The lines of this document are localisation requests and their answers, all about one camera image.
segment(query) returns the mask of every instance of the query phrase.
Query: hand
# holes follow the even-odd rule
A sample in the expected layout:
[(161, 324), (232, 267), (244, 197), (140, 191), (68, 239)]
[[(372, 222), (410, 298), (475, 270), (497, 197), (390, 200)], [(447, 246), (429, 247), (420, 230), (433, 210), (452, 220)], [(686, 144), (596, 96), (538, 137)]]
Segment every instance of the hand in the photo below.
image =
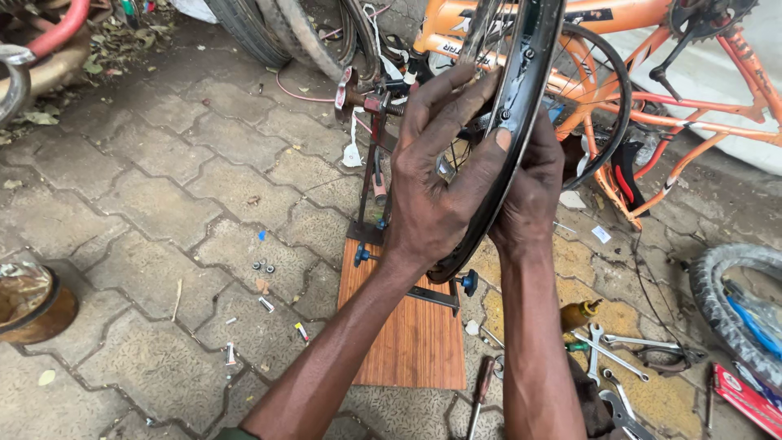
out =
[(411, 94), (391, 156), (392, 208), (384, 260), (405, 261), (421, 274), (465, 236), (510, 145), (511, 133), (495, 130), (473, 148), (450, 183), (437, 175), (437, 156), (497, 90), (499, 70), (455, 92), (474, 73), (475, 65), (452, 67)]
[(541, 108), (511, 190), (489, 231), (500, 256), (530, 244), (551, 246), (564, 163), (554, 126)]

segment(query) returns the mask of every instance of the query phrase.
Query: bicycle chainring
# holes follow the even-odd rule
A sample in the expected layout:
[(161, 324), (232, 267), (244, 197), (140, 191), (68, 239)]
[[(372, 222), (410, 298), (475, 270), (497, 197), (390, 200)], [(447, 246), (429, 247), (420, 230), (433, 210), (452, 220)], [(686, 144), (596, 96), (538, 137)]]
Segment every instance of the bicycle chainring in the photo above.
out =
[[(692, 41), (704, 41), (742, 21), (758, 5), (758, 1), (672, 0), (668, 9), (668, 28), (673, 37), (680, 40), (688, 30), (695, 27)], [(730, 21), (719, 24), (718, 21), (726, 16), (731, 16)], [(687, 28), (682, 31), (684, 24), (687, 24)]]

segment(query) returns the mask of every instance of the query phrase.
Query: spanner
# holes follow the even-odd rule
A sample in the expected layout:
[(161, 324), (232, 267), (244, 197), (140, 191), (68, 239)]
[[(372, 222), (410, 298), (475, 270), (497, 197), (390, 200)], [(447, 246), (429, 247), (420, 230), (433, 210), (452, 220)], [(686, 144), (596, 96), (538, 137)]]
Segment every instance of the spanner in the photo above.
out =
[(619, 379), (617, 379), (614, 376), (614, 372), (609, 370), (608, 368), (603, 369), (603, 377), (608, 379), (609, 382), (614, 384), (616, 387), (616, 391), (619, 393), (619, 398), (622, 400), (622, 404), (625, 406), (625, 411), (627, 411), (627, 415), (632, 417), (633, 420), (635, 420), (635, 413), (633, 412), (633, 408), (630, 406), (630, 400), (627, 399), (627, 395), (625, 394), (625, 388), (622, 386), (621, 383), (619, 383)]
[[(589, 331), (590, 336), (592, 337), (592, 342), (598, 344), (600, 342), (600, 336), (603, 334), (603, 327), (601, 327), (599, 324), (590, 324)], [(594, 380), (598, 387), (600, 386), (600, 376), (597, 375), (597, 350), (594, 348), (590, 350), (589, 372), (586, 373), (586, 375), (590, 379)]]
[(603, 342), (605, 342), (606, 344), (613, 344), (614, 342), (629, 342), (631, 344), (648, 345), (650, 347), (681, 348), (681, 346), (679, 346), (676, 342), (647, 341), (646, 339), (636, 339), (635, 337), (614, 336), (612, 334), (604, 334)]
[(627, 362), (625, 361), (625, 359), (622, 359), (622, 358), (620, 358), (619, 356), (617, 356), (617, 355), (615, 355), (615, 354), (611, 353), (610, 351), (606, 350), (605, 348), (602, 348), (602, 347), (600, 346), (600, 343), (599, 343), (599, 342), (598, 342), (597, 344), (595, 344), (594, 342), (590, 341), (589, 339), (587, 339), (587, 338), (586, 338), (586, 337), (584, 337), (584, 336), (581, 336), (580, 334), (576, 333), (575, 331), (573, 331), (573, 332), (571, 332), (571, 333), (572, 333), (572, 334), (573, 334), (573, 336), (575, 336), (575, 337), (576, 337), (576, 339), (578, 339), (579, 341), (584, 341), (584, 342), (586, 342), (587, 344), (589, 344), (589, 345), (590, 345), (590, 347), (592, 347), (592, 348), (596, 348), (596, 349), (597, 349), (597, 350), (598, 350), (600, 353), (603, 353), (604, 355), (608, 356), (608, 357), (609, 357), (611, 360), (613, 360), (614, 362), (617, 362), (619, 365), (621, 365), (621, 366), (623, 366), (623, 367), (627, 368), (628, 370), (632, 371), (633, 373), (635, 373), (635, 374), (636, 374), (636, 376), (640, 377), (640, 379), (641, 379), (642, 381), (644, 381), (644, 382), (648, 382), (648, 381), (649, 381), (649, 375), (648, 375), (648, 374), (646, 374), (646, 373), (644, 373), (643, 371), (641, 371), (641, 370), (637, 369), (636, 367), (634, 367), (634, 366), (630, 365), (629, 363), (627, 363)]

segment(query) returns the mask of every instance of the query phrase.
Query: combination wrench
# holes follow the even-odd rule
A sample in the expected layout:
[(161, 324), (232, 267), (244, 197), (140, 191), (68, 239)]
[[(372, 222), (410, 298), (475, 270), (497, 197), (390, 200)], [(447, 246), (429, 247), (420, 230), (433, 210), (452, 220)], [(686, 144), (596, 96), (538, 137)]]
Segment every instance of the combination wrench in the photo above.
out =
[(608, 356), (608, 357), (609, 357), (611, 360), (613, 360), (614, 362), (617, 362), (619, 365), (621, 365), (621, 366), (623, 366), (623, 367), (627, 368), (628, 370), (632, 371), (633, 373), (635, 373), (635, 374), (636, 374), (636, 376), (638, 376), (638, 377), (639, 377), (639, 378), (640, 378), (642, 381), (644, 381), (644, 382), (648, 382), (648, 381), (649, 381), (649, 375), (648, 375), (648, 374), (646, 374), (646, 373), (644, 373), (643, 371), (641, 371), (641, 370), (637, 369), (636, 367), (634, 367), (634, 366), (630, 365), (629, 363), (627, 363), (627, 362), (625, 361), (625, 359), (622, 359), (622, 358), (618, 357), (617, 355), (615, 355), (615, 354), (611, 353), (610, 351), (606, 350), (605, 348), (602, 348), (602, 347), (600, 346), (600, 343), (599, 343), (599, 342), (598, 342), (597, 344), (595, 344), (595, 343), (594, 343), (594, 342), (592, 342), (592, 341), (591, 341), (589, 338), (587, 338), (587, 337), (584, 337), (584, 336), (581, 336), (580, 334), (578, 334), (578, 333), (577, 333), (577, 332), (575, 332), (575, 331), (573, 331), (573, 332), (571, 332), (571, 333), (572, 333), (572, 335), (573, 335), (573, 336), (575, 336), (575, 337), (576, 337), (576, 339), (578, 339), (579, 341), (584, 341), (584, 342), (586, 342), (586, 343), (587, 343), (587, 344), (588, 344), (590, 347), (592, 347), (592, 348), (596, 348), (596, 349), (597, 349), (597, 350), (598, 350), (600, 353), (603, 353), (604, 355)]

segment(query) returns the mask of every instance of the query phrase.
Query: rusty metal container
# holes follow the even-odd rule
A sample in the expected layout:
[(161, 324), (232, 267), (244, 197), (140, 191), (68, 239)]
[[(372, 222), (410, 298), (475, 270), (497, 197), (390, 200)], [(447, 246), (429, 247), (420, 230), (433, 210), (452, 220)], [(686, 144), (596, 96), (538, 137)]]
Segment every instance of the rusty metal container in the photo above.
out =
[(34, 344), (65, 330), (79, 302), (53, 270), (35, 263), (0, 265), (0, 341)]

